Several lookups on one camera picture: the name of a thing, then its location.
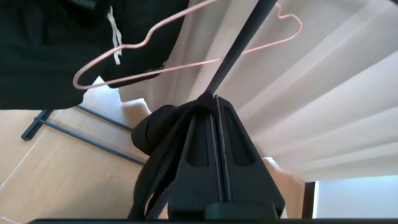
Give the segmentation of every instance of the clothes hanger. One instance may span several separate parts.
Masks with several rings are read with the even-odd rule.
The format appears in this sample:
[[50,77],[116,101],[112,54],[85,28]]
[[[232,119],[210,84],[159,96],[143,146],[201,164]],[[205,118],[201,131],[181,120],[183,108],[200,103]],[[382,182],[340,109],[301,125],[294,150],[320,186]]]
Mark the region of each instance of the clothes hanger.
[[[196,11],[196,10],[202,8],[202,7],[205,7],[205,6],[207,6],[207,5],[211,4],[211,3],[214,3],[216,1],[219,1],[219,0],[206,0],[206,1],[203,1],[203,2],[201,2],[199,4],[196,4],[196,5],[192,6],[192,7],[189,7],[188,9],[182,10],[182,11],[180,11],[180,12],[178,12],[178,13],[176,13],[176,14],[174,14],[174,15],[172,15],[172,16],[170,16],[170,17],[168,17],[168,18],[166,18],[166,19],[164,19],[164,20],[162,20],[160,22],[158,22],[152,28],[150,28],[150,30],[147,33],[145,39],[141,43],[138,43],[138,44],[122,44],[122,45],[120,45],[118,47],[115,47],[115,48],[103,53],[102,55],[96,57],[94,60],[88,62],[85,66],[83,66],[81,69],[79,69],[79,71],[76,72],[75,76],[73,77],[73,86],[75,88],[79,89],[79,90],[89,90],[91,88],[97,88],[97,87],[104,86],[104,85],[111,85],[111,84],[115,84],[115,83],[119,83],[119,82],[135,80],[137,78],[142,78],[142,77],[146,77],[146,76],[153,75],[153,74],[171,72],[171,71],[182,69],[182,68],[205,65],[205,64],[208,64],[208,63],[213,63],[213,62],[218,62],[220,60],[223,60],[224,58],[221,57],[221,58],[216,58],[216,59],[211,59],[211,60],[205,60],[205,61],[202,61],[202,62],[189,63],[189,64],[186,64],[186,65],[179,65],[179,66],[172,67],[172,68],[165,68],[165,69],[156,70],[156,71],[152,71],[152,72],[146,72],[146,73],[140,73],[140,74],[136,74],[136,75],[131,75],[129,77],[117,78],[115,80],[110,80],[110,81],[103,82],[103,83],[97,83],[97,84],[94,84],[94,85],[83,86],[83,85],[79,85],[78,84],[79,78],[87,70],[89,70],[91,67],[93,67],[94,65],[96,65],[100,61],[104,60],[105,58],[109,57],[113,53],[115,53],[115,52],[117,52],[118,50],[121,50],[121,49],[137,49],[137,48],[145,46],[148,43],[148,41],[149,41],[150,37],[152,36],[152,34],[158,28],[160,28],[160,27],[168,24],[169,22],[172,22],[172,21],[174,21],[174,20],[176,20],[176,19],[178,19],[178,18],[180,18],[182,16],[185,16],[185,15],[191,13],[191,12],[194,12],[194,11]],[[302,24],[302,21],[300,20],[300,18],[297,17],[295,14],[281,15],[280,12],[282,10],[282,6],[279,3],[276,3],[276,6],[278,8],[277,17],[279,19],[285,19],[287,17],[292,17],[298,22],[299,27],[298,27],[296,33],[293,34],[292,36],[286,38],[286,39],[278,40],[278,41],[275,41],[275,42],[272,42],[272,43],[269,43],[269,44],[265,44],[265,45],[262,45],[262,46],[259,46],[259,47],[255,47],[255,48],[252,48],[252,49],[249,49],[249,50],[245,50],[242,54],[248,54],[248,53],[256,51],[256,50],[264,49],[266,47],[270,47],[270,46],[273,46],[273,45],[277,45],[277,44],[281,44],[281,43],[290,41],[290,40],[295,38],[300,33],[300,31],[302,30],[302,27],[303,27],[303,24]]]

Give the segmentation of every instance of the floor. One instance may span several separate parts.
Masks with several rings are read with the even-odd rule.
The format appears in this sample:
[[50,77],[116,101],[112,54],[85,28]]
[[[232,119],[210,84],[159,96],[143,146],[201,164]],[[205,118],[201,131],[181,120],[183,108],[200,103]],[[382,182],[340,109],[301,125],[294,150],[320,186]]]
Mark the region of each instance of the floor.
[[[106,86],[89,90],[83,105],[132,127],[148,114],[143,101],[121,103],[117,90]],[[33,140],[23,141],[21,134],[38,113],[0,111],[0,224],[125,218],[141,168],[46,126]],[[127,131],[77,108],[54,111],[49,120],[142,162],[147,159]],[[267,166],[287,201],[288,217],[300,217],[304,182]]]

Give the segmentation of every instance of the floor seam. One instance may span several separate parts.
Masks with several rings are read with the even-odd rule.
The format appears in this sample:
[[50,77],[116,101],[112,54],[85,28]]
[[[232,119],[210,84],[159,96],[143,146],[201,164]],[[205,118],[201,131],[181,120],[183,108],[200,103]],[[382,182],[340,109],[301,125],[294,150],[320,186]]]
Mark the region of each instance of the floor seam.
[[[55,115],[55,118],[57,118],[57,116],[61,113],[61,111],[58,111],[58,113]],[[6,185],[7,181],[12,177],[12,175],[15,173],[16,170],[18,170],[18,167],[23,163],[23,161],[26,159],[26,157],[29,155],[29,153],[33,150],[33,148],[36,146],[36,144],[40,141],[40,139],[42,138],[42,136],[44,135],[44,133],[48,130],[49,127],[46,127],[43,131],[43,133],[39,136],[39,138],[36,140],[36,142],[33,144],[32,147],[30,147],[30,149],[27,151],[27,153],[25,154],[25,156],[22,158],[21,161],[19,161],[18,165],[15,167],[15,169],[11,172],[11,174],[6,178],[6,180],[0,185],[0,190]]]
[[0,217],[0,219],[5,220],[5,221],[7,221],[7,222],[11,222],[11,223],[13,223],[13,224],[19,224],[19,222],[15,222],[15,221],[13,221],[13,220],[7,218],[7,217]]

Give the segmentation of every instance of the wall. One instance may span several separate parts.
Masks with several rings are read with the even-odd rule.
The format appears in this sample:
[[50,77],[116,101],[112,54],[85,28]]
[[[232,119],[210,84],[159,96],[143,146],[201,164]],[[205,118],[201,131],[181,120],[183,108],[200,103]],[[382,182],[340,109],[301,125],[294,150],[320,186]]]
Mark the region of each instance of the wall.
[[319,181],[315,218],[398,218],[398,175]]

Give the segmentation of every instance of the curtain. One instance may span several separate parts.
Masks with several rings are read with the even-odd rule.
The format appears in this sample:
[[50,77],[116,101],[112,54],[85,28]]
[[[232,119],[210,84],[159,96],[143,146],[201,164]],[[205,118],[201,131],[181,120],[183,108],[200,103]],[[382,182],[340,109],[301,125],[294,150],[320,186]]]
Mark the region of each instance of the curtain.
[[[190,4],[200,1],[191,0]],[[261,156],[306,181],[398,174],[398,7],[388,0],[284,0],[293,40],[243,55],[216,94]],[[187,16],[167,67],[223,57],[256,1],[221,0]],[[290,37],[274,8],[248,48]],[[120,89],[155,110],[203,93],[220,63]]]

